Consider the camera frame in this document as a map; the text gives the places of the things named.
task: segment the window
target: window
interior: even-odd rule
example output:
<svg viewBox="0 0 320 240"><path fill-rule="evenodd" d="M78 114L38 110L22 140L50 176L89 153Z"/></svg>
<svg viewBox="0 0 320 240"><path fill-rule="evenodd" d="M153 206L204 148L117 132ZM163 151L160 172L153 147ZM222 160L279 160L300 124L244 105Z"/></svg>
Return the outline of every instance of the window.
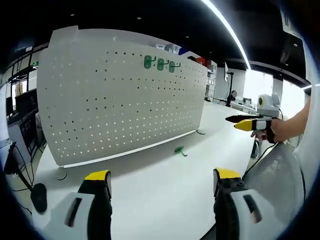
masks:
<svg viewBox="0 0 320 240"><path fill-rule="evenodd" d="M22 93L25 93L27 91L27 81L22 81L20 82L20 84L22 84ZM12 84L12 106L16 105L16 87L18 87L19 82L17 82L16 84Z"/></svg>
<svg viewBox="0 0 320 240"><path fill-rule="evenodd" d="M305 106L305 92L298 86L283 80L280 109L283 115L292 118Z"/></svg>
<svg viewBox="0 0 320 240"><path fill-rule="evenodd" d="M253 104L258 103L261 94L272 94L274 77L260 71L247 70L245 72L243 97L251 99Z"/></svg>

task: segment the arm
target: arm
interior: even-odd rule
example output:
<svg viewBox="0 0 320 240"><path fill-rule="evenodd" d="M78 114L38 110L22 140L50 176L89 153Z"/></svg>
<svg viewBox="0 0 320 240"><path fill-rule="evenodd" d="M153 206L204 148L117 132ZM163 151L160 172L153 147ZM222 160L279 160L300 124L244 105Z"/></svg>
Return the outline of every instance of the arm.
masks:
<svg viewBox="0 0 320 240"><path fill-rule="evenodd" d="M305 104L304 108L292 118L286 121L282 121L280 119L272 120L271 129L275 134L274 141L283 142L303 134L308 121L309 108L310 99Z"/></svg>

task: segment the black stand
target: black stand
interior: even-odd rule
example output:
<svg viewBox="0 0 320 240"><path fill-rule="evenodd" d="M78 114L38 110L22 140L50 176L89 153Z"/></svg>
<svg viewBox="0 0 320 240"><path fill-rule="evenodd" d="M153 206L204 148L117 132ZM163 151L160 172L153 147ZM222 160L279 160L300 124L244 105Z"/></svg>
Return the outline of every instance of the black stand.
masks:
<svg viewBox="0 0 320 240"><path fill-rule="evenodd" d="M32 186L30 185L30 183L27 181L25 176L20 171L18 162L17 162L16 158L13 156L13 150L14 150L15 145L16 145L16 142L13 142L9 148L8 157L7 157L7 159L5 161L5 165L4 165L4 173L7 175L17 174L20 177L21 181L24 183L24 185L31 191Z"/></svg>
<svg viewBox="0 0 320 240"><path fill-rule="evenodd" d="M22 174L22 172L20 171L20 169L18 168L18 170L15 172L21 179L21 181L24 183L24 185L30 190L30 192L32 191L32 186L29 184L29 182L27 181L27 179L25 178L25 176Z"/></svg>
<svg viewBox="0 0 320 240"><path fill-rule="evenodd" d="M232 91L232 81L234 80L234 73L233 72L228 72L228 74L231 75L231 81L230 81L230 90L229 90L229 96L227 98L227 101L226 101L226 106L230 108L231 106L231 91Z"/></svg>

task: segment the green hook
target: green hook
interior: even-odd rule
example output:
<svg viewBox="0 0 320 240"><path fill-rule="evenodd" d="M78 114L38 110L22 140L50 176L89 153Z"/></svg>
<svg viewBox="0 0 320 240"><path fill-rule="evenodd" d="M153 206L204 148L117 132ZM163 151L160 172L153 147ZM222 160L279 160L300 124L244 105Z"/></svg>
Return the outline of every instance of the green hook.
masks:
<svg viewBox="0 0 320 240"><path fill-rule="evenodd" d="M156 56L154 57L154 60L152 60L152 57L151 57L150 55L144 56L144 67L145 67L146 69L151 68L151 63L154 62L154 61L156 61L156 59L157 59Z"/></svg>
<svg viewBox="0 0 320 240"><path fill-rule="evenodd" d="M175 62L174 61L171 61L169 63L169 72L170 73L174 73L175 72L175 68L180 68L181 67L181 63L179 63L178 66L175 66Z"/></svg>
<svg viewBox="0 0 320 240"><path fill-rule="evenodd" d="M170 60L168 60L168 62L165 63L165 61L162 58L159 58L158 59L158 66L157 66L158 70L162 71L164 69L164 65L169 64L169 62L170 62Z"/></svg>
<svg viewBox="0 0 320 240"><path fill-rule="evenodd" d="M179 66L172 66L172 68L180 68L181 67L181 63L179 63Z"/></svg>
<svg viewBox="0 0 320 240"><path fill-rule="evenodd" d="M175 153L182 153L182 155L183 155L184 157L188 156L188 154L184 154L184 152L182 151L182 149L184 149L184 146L178 146L178 147L174 150L174 152L175 152Z"/></svg>

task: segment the human hand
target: human hand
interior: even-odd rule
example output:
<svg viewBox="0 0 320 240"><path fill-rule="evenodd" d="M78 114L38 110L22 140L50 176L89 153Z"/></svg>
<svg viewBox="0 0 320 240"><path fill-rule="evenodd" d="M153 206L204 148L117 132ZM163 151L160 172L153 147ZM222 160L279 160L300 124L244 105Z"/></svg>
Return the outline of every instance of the human hand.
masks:
<svg viewBox="0 0 320 240"><path fill-rule="evenodd" d="M274 133L274 142L284 142L291 138L291 131L288 126L287 121L280 120L278 118L272 119L271 130ZM268 138L267 131L261 131L256 134L251 134L251 137L256 137L260 141L266 140Z"/></svg>

